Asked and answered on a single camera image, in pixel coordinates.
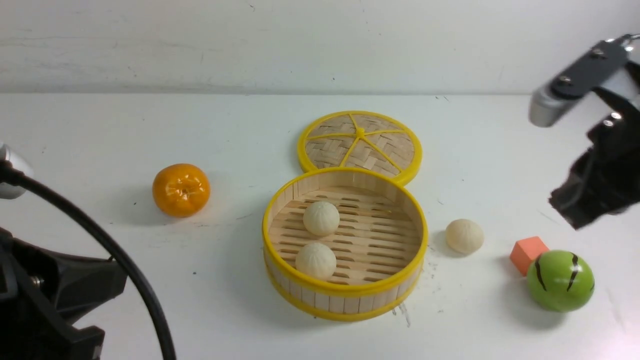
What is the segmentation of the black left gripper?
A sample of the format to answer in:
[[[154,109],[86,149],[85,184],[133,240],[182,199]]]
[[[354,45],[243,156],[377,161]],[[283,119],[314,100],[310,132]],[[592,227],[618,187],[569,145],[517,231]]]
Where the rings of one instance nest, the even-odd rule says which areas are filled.
[[[47,250],[2,229],[0,357],[100,359],[105,331],[74,324],[121,295],[127,280],[114,260]]]

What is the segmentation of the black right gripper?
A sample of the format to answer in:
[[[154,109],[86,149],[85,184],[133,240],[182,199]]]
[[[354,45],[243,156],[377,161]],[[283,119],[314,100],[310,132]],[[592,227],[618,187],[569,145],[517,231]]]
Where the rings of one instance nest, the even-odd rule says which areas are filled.
[[[588,131],[591,146],[549,199],[574,230],[604,215],[621,214],[639,202],[639,105],[594,82],[574,94],[562,80],[548,85],[551,98],[569,106],[590,92],[610,107],[610,114]]]

